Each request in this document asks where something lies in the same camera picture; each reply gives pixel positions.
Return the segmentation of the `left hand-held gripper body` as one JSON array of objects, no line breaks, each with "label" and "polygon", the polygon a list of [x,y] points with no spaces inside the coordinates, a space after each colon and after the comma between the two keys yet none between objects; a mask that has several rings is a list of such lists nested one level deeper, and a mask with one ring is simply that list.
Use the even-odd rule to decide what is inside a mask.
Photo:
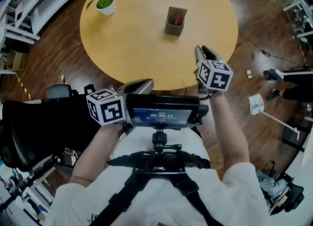
[{"label": "left hand-held gripper body", "polygon": [[99,125],[127,121],[125,100],[114,88],[102,89],[86,96],[89,114]]}]

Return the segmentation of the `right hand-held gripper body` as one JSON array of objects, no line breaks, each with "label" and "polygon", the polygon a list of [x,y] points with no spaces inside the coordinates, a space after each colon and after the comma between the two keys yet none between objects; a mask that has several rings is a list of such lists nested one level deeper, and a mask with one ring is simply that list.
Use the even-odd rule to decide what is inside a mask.
[{"label": "right hand-held gripper body", "polygon": [[223,60],[201,60],[195,71],[198,94],[210,97],[217,91],[227,91],[233,71]]}]

